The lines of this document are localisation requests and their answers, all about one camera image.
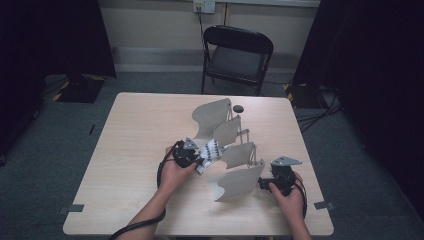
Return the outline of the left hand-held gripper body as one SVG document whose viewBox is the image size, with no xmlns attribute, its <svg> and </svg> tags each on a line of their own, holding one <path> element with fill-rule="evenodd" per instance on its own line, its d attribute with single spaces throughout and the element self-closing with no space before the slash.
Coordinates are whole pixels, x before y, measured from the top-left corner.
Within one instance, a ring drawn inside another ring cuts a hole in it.
<svg viewBox="0 0 424 240">
<path fill-rule="evenodd" d="M 185 140 L 179 140 L 176 142 L 176 145 L 172 150 L 172 155 L 180 167 L 186 168 L 191 164 L 198 162 L 199 155 L 196 153 L 197 149 L 197 144 L 187 137 Z"/>
</svg>

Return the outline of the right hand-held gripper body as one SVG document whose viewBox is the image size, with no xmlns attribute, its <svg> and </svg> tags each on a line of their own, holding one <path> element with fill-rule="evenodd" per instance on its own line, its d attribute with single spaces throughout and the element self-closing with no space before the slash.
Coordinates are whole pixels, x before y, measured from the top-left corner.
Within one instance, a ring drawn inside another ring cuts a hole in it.
<svg viewBox="0 0 424 240">
<path fill-rule="evenodd" d="M 284 196 L 288 196 L 294 187 L 301 189 L 296 183 L 297 177 L 292 170 L 292 165 L 300 165 L 301 161 L 281 156 L 271 162 L 271 183 L 275 185 Z"/>
</svg>

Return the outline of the white cloth with black pattern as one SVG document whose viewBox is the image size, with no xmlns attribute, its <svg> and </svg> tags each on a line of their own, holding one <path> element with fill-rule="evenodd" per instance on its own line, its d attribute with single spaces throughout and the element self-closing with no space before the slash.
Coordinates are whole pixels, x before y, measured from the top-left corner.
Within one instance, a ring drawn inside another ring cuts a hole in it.
<svg viewBox="0 0 424 240">
<path fill-rule="evenodd" d="M 203 165 L 197 166 L 196 171 L 202 175 L 222 155 L 222 148 L 217 140 L 210 140 L 205 146 L 200 148 L 199 155 L 204 156 Z"/>
</svg>

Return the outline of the white expandable divider rack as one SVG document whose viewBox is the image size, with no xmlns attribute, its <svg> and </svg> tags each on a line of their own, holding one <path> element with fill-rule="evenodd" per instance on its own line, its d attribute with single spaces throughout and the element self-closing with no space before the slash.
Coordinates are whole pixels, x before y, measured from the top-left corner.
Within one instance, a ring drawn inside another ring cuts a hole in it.
<svg viewBox="0 0 424 240">
<path fill-rule="evenodd" d="M 231 100 L 225 98 L 200 105 L 193 111 L 192 119 L 199 127 L 194 137 L 198 153 L 201 147 L 215 139 L 222 148 L 218 160 L 226 164 L 227 170 L 235 168 L 235 171 L 208 180 L 213 199 L 224 201 L 253 191 L 265 163 L 257 161 L 256 145 L 249 139 L 250 130 L 242 128 L 239 114 L 233 115 Z"/>
</svg>

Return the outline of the person's left hand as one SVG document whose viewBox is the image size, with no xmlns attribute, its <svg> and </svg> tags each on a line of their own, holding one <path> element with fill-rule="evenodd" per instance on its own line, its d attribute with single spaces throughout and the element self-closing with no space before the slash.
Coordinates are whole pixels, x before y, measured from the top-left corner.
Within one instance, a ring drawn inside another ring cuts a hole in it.
<svg viewBox="0 0 424 240">
<path fill-rule="evenodd" d="M 171 148 L 166 149 L 165 160 L 162 162 L 160 171 L 160 184 L 158 194 L 170 198 L 173 193 L 187 180 L 196 168 L 195 163 L 186 168 L 180 167 L 170 153 Z"/>
</svg>

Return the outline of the person's right hand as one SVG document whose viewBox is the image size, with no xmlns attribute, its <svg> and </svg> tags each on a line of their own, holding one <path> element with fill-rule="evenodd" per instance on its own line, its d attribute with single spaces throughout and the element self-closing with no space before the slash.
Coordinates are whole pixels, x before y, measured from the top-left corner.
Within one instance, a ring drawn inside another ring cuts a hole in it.
<svg viewBox="0 0 424 240">
<path fill-rule="evenodd" d="M 295 173 L 295 176 L 295 186 L 288 196 L 284 196 L 273 183 L 269 184 L 270 190 L 290 226 L 299 226 L 304 223 L 303 179 L 298 173 Z"/>
</svg>

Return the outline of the black stand base yellow stripes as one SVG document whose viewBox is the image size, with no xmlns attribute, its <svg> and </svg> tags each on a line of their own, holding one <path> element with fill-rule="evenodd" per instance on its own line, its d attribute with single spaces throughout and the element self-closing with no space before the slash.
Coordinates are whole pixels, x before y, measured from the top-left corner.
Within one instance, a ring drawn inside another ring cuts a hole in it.
<svg viewBox="0 0 424 240">
<path fill-rule="evenodd" d="M 285 84 L 284 91 L 294 108 L 318 109 L 320 107 L 318 91 L 305 84 Z"/>
<path fill-rule="evenodd" d="M 68 103 L 94 103 L 105 81 L 106 78 L 100 76 L 67 74 L 65 83 L 53 100 Z"/>
</svg>

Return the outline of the black folding chair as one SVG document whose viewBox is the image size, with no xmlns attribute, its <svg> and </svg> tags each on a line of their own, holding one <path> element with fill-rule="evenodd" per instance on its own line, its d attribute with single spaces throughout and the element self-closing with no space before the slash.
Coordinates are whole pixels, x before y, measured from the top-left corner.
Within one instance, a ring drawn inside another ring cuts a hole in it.
<svg viewBox="0 0 424 240">
<path fill-rule="evenodd" d="M 202 34 L 204 57 L 201 93 L 205 79 L 222 79 L 255 86 L 262 90 L 265 74 L 274 51 L 273 42 L 264 34 L 225 25 L 208 27 Z"/>
</svg>

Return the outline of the dark curtain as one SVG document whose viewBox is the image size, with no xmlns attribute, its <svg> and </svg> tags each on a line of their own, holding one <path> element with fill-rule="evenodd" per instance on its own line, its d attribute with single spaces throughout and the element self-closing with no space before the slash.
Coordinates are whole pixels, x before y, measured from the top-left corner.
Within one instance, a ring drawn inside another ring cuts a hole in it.
<svg viewBox="0 0 424 240">
<path fill-rule="evenodd" d="M 424 0 L 320 0 L 293 82 L 339 90 L 424 220 Z"/>
<path fill-rule="evenodd" d="M 0 0 L 0 157 L 60 74 L 116 76 L 99 0 Z"/>
</svg>

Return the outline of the white wall socket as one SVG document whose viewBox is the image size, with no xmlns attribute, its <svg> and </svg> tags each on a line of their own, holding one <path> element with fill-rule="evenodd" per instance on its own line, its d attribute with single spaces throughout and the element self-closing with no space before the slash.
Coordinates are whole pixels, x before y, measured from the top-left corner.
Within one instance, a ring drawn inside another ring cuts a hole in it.
<svg viewBox="0 0 424 240">
<path fill-rule="evenodd" d="M 193 0 L 193 11 L 195 13 L 214 14 L 216 3 L 207 0 Z"/>
</svg>

